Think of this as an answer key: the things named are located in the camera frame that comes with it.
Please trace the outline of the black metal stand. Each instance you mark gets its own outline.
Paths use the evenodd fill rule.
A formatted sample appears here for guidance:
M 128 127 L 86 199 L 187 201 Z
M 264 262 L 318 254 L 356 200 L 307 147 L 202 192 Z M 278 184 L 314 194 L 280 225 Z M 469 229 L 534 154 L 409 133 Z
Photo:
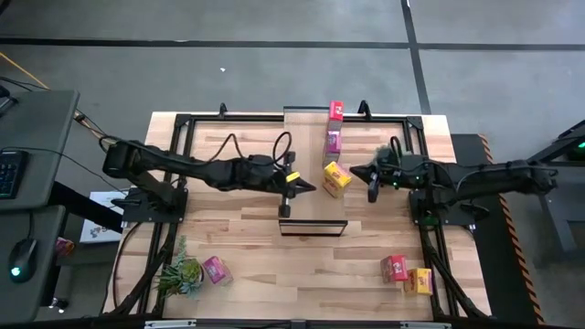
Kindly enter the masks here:
M 568 128 L 529 160 L 558 170 L 558 187 L 539 197 L 556 244 L 540 263 L 585 260 L 585 242 L 581 247 L 570 226 L 585 226 L 585 120 Z

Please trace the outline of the colourful snack packet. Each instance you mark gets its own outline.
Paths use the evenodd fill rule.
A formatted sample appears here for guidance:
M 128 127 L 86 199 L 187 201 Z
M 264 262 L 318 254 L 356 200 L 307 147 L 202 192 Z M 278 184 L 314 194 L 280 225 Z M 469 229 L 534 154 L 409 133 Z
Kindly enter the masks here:
M 58 237 L 55 243 L 55 251 L 59 257 L 68 256 L 75 249 L 75 243 L 69 239 Z

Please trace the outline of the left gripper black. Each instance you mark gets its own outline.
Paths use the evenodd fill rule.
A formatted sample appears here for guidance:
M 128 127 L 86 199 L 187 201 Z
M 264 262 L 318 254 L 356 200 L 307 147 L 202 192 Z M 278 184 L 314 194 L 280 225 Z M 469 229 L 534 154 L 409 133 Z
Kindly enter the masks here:
M 278 208 L 280 218 L 289 218 L 292 212 L 290 202 L 300 194 L 313 192 L 314 185 L 302 178 L 291 183 L 286 182 L 286 176 L 293 172 L 292 164 L 296 159 L 295 152 L 285 152 L 283 164 L 275 164 L 268 155 L 254 154 L 247 160 L 251 165 L 250 185 L 257 191 L 280 195 L 282 201 Z

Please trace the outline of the black mat with hazard stripes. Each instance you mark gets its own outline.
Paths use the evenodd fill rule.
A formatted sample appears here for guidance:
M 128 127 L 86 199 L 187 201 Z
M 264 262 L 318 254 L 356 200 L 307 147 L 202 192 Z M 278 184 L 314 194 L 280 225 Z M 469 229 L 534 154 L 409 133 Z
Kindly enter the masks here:
M 489 210 L 473 234 L 460 228 L 448 243 L 452 274 L 474 304 L 505 322 L 543 324 L 536 289 L 515 223 L 502 195 L 474 201 Z

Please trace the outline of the wooden shelf with black frame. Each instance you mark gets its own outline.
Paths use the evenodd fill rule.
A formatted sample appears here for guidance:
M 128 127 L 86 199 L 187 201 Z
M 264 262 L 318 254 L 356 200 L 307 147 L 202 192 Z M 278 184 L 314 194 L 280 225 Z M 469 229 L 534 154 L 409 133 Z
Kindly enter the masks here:
M 291 215 L 279 220 L 283 236 L 339 238 L 348 225 L 343 199 L 331 196 L 323 187 L 326 125 L 325 111 L 287 111 L 284 115 L 284 130 L 292 135 L 291 150 L 295 152 L 292 170 L 315 190 L 288 202 Z

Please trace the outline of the spiky succulent plant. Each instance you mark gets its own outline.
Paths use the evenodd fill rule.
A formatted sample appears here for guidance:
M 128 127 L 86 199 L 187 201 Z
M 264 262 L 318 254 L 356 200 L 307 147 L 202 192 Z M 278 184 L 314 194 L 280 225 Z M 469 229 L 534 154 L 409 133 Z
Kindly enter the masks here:
M 197 258 L 188 258 L 186 236 L 178 241 L 178 253 L 170 265 L 165 265 L 156 277 L 155 288 L 164 295 L 185 295 L 194 299 L 203 284 L 205 273 Z

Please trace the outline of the black computer mouse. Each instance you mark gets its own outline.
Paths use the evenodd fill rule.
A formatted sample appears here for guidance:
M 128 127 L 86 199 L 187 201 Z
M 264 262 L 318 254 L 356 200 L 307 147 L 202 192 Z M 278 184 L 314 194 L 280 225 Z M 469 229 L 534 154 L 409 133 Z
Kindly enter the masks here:
M 36 271 L 37 241 L 22 239 L 11 250 L 8 257 L 8 272 L 11 281 L 29 281 Z

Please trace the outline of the red cereal box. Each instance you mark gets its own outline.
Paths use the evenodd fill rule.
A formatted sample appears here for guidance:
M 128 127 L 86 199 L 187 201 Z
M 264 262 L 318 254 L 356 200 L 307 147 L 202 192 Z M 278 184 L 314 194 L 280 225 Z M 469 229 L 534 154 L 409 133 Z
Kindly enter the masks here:
M 344 103 L 342 101 L 331 101 L 329 105 L 327 131 L 341 130 L 344 121 Z
M 384 283 L 406 281 L 408 271 L 404 255 L 390 255 L 380 261 L 381 276 Z

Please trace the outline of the black aluminium table frame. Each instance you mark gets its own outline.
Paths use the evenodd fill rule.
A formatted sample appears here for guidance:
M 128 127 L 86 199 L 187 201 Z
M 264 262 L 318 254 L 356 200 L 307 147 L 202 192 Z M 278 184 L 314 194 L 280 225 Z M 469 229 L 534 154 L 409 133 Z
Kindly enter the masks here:
M 156 112 L 146 141 L 176 144 L 200 159 L 268 154 L 292 146 L 284 115 Z M 178 228 L 186 253 L 221 258 L 233 280 L 206 281 L 194 299 L 151 295 L 149 310 L 165 319 L 429 320 L 433 302 L 445 312 L 453 307 L 442 282 L 426 296 L 382 280 L 380 261 L 387 256 L 404 255 L 409 268 L 424 266 L 404 189 L 384 187 L 369 203 L 365 184 L 354 179 L 340 197 L 348 222 L 342 236 L 302 238 L 281 234 L 275 195 L 222 193 L 193 179 L 186 186 L 186 217 Z

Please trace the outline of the black backlit keyboard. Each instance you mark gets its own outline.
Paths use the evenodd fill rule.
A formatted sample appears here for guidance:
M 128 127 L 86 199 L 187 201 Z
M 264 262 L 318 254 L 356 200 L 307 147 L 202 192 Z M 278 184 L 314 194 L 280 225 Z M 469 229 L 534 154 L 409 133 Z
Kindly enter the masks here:
M 0 153 L 0 199 L 16 198 L 29 153 L 26 151 L 3 151 Z

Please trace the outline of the pink cereal box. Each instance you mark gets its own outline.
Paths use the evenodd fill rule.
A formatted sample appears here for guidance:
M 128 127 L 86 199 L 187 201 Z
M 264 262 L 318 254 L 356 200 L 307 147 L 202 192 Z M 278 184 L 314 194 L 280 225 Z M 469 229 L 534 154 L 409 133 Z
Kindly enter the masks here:
M 225 262 L 217 257 L 212 256 L 202 263 L 209 279 L 213 284 L 226 285 L 232 282 L 233 277 Z
M 327 131 L 324 139 L 323 167 L 337 162 L 341 154 L 341 135 L 339 131 Z

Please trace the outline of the grey desk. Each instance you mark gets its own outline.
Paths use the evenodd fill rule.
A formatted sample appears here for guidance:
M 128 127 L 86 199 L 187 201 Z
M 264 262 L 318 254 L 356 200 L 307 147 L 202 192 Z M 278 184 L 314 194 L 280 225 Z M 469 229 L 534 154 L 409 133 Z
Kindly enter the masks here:
M 0 153 L 29 156 L 16 198 L 0 199 L 0 212 L 48 203 L 79 98 L 74 90 L 20 92 L 2 108 Z
M 62 206 L 0 213 L 0 325 L 32 322 L 49 304 L 59 275 L 55 244 L 65 217 Z M 14 282 L 10 254 L 26 238 L 37 242 L 30 261 L 34 273 L 25 282 Z

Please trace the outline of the yellow cereal box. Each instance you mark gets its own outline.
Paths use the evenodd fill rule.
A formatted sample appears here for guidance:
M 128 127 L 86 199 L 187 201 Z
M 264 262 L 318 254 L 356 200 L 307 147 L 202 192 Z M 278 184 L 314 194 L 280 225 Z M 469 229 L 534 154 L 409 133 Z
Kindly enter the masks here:
M 432 295 L 432 271 L 427 268 L 408 270 L 404 291 L 407 294 Z
M 324 168 L 323 188 L 332 197 L 342 197 L 351 182 L 351 175 L 337 162 L 333 161 Z

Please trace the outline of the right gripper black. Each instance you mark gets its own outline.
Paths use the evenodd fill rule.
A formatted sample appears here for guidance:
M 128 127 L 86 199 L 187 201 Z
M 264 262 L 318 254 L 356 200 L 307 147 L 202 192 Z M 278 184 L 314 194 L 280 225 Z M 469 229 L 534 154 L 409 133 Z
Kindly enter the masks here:
M 400 163 L 396 158 L 377 156 L 370 164 L 350 167 L 350 172 L 367 184 L 367 201 L 375 203 L 379 190 L 389 186 L 417 189 L 425 187 L 428 181 L 430 160 L 421 155 L 404 155 Z

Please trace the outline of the bushy green potted plant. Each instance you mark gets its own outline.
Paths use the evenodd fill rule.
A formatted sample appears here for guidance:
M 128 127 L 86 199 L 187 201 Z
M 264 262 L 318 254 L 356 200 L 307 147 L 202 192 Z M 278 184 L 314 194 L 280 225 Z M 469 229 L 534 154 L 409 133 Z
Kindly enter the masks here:
M 387 144 L 380 146 L 376 150 L 374 157 L 379 164 L 400 166 L 402 157 L 402 149 L 400 146 Z

